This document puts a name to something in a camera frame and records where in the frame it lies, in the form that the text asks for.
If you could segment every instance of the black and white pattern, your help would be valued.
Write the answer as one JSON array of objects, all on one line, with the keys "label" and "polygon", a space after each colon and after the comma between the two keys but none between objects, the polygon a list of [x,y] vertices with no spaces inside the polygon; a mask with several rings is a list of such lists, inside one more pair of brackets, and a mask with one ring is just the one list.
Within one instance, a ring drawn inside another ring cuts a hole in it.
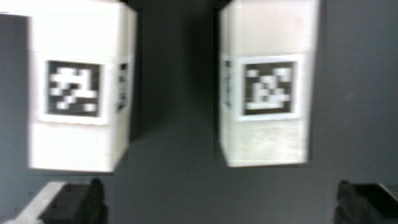
[{"label": "black and white pattern", "polygon": [[292,113],[297,63],[270,62],[244,67],[244,115]]},{"label": "black and white pattern", "polygon": [[119,67],[119,79],[118,79],[118,83],[119,83],[119,88],[118,88],[118,111],[123,110],[123,108],[126,107],[126,103],[128,103],[128,64],[121,64]]},{"label": "black and white pattern", "polygon": [[102,65],[48,61],[50,115],[98,117],[102,97]]}]

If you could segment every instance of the white box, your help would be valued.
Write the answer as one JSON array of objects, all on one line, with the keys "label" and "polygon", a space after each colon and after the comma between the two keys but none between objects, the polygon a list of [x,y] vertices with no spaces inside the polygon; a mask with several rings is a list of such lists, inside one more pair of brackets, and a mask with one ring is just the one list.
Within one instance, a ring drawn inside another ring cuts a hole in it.
[{"label": "white box", "polygon": [[130,145],[137,13],[116,0],[0,0],[30,35],[29,162],[112,172]]},{"label": "white box", "polygon": [[221,144],[231,167],[308,162],[318,0],[221,12]]}]

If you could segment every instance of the dark gray background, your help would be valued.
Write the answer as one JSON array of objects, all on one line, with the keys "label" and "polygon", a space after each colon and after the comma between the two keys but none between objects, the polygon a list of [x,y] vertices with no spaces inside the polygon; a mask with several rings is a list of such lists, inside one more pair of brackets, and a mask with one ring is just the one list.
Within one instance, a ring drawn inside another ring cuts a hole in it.
[{"label": "dark gray background", "polygon": [[0,17],[0,220],[52,180],[107,184],[112,224],[331,223],[336,185],[398,183],[398,1],[322,9],[313,161],[226,167],[215,135],[212,0],[142,0],[141,137],[112,175],[27,168],[25,24]]}]

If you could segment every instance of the white block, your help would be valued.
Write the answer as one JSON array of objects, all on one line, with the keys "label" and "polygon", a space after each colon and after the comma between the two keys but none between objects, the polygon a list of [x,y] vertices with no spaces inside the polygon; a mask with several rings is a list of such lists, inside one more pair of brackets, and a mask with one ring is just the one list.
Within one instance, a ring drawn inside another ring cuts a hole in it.
[{"label": "white block", "polygon": [[221,144],[231,167],[308,162],[318,5],[320,0],[235,0],[221,12]]},{"label": "white block", "polygon": [[135,12],[116,0],[0,0],[0,11],[30,17],[30,167],[112,172],[130,145]]}]

